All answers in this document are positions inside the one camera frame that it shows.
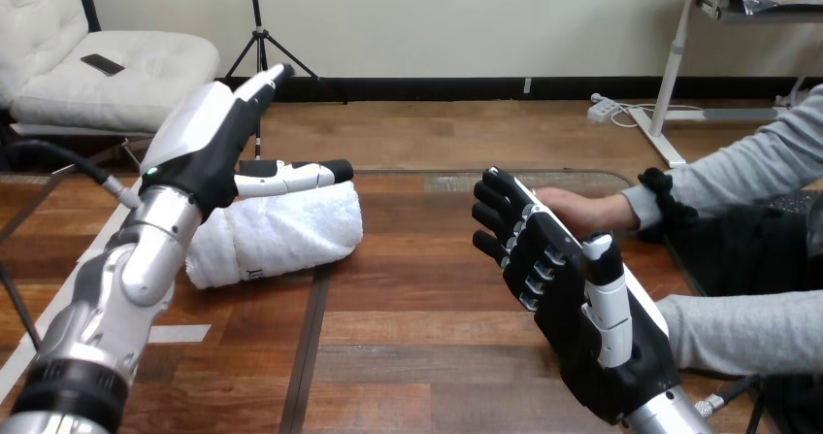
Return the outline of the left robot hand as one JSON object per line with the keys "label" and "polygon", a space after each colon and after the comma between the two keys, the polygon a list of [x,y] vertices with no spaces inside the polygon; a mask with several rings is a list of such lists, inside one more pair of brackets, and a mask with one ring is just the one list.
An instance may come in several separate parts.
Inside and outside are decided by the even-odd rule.
{"label": "left robot hand", "polygon": [[236,199],[273,197],[349,182],[352,165],[247,161],[242,152],[277,88],[291,77],[288,64],[257,73],[236,90],[212,82],[184,99],[166,118],[140,166],[137,216],[181,215],[197,224]]}

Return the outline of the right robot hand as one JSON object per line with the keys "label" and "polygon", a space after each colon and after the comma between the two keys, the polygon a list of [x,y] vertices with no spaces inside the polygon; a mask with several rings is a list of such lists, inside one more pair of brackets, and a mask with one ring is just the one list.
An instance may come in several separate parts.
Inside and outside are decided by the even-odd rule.
{"label": "right robot hand", "polygon": [[610,231],[578,239],[513,174],[474,186],[474,246],[491,257],[557,357],[576,401],[608,424],[672,427],[683,399],[669,328],[626,267]]}

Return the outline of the person's hand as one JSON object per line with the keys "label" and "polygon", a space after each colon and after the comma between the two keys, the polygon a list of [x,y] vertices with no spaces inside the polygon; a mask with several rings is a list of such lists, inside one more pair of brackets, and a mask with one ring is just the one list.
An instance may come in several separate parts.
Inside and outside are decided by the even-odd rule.
{"label": "person's hand", "polygon": [[588,198],[555,187],[538,188],[533,194],[579,239],[599,231],[636,230],[641,224],[622,194]]}

